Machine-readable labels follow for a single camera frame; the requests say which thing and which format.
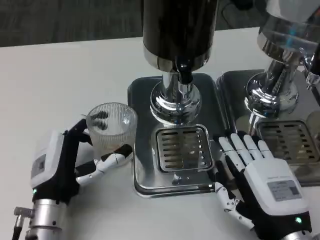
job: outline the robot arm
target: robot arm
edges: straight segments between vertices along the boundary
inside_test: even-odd
[[[133,152],[125,144],[101,159],[75,167],[79,143],[92,145],[86,129],[86,119],[82,117],[64,133],[52,131],[41,139],[31,170],[33,208],[16,207],[12,240],[19,239],[25,218],[30,219],[26,240],[61,239],[67,206],[79,187],[102,177],[107,169],[121,164]]]
[[[308,205],[287,162],[274,158],[264,141],[256,144],[246,134],[241,139],[233,133],[218,142],[244,200],[217,179],[215,191],[224,211],[262,240],[311,239]]]

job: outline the white table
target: white table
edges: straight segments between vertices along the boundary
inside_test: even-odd
[[[217,31],[210,61],[198,70],[213,79],[231,70],[264,68],[258,28]],[[15,206],[31,207],[30,170],[37,139],[69,127],[106,102],[127,103],[139,77],[158,76],[143,56],[141,38],[0,48],[1,239],[11,239]],[[144,199],[130,165],[82,190],[68,211],[68,240],[253,240],[220,208],[214,193]],[[320,232],[320,188],[305,188],[313,234]]]

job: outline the clear plastic cup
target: clear plastic cup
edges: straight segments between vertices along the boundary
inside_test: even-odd
[[[86,117],[95,157],[113,153],[127,144],[134,148],[138,117],[129,106],[110,102],[96,106]]]

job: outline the stainless steel tray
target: stainless steel tray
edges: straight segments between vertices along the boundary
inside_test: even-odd
[[[244,104],[245,86],[252,76],[260,72],[262,72],[262,70],[229,71],[217,80],[225,120],[231,132],[249,131],[249,118],[251,113],[246,109]],[[302,186],[318,186],[320,185],[320,159],[319,141],[316,138],[319,136],[320,128],[315,127],[317,119],[315,119],[314,116],[319,116],[317,113],[319,113],[320,107],[314,99],[313,94],[307,90],[306,80],[301,72],[296,72],[294,83],[299,92],[298,104],[292,112],[282,115],[279,120],[290,121],[291,123],[297,121],[306,123],[308,130],[305,131],[308,131],[311,136],[309,141],[315,143],[313,149],[315,159],[306,164],[302,164],[301,161],[297,159],[298,155],[292,156],[294,154],[291,153],[292,157],[288,159],[288,163]],[[264,118],[263,121],[274,122],[275,119]],[[264,138],[264,134],[262,132],[260,133],[261,137]],[[277,154],[274,149],[271,151],[274,155]]]

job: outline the metal grate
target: metal grate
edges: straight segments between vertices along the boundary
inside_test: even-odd
[[[257,128],[274,157],[289,164],[319,161],[319,153],[303,121],[262,121]]]
[[[212,166],[207,130],[199,125],[160,129],[156,134],[160,168],[165,172]]]

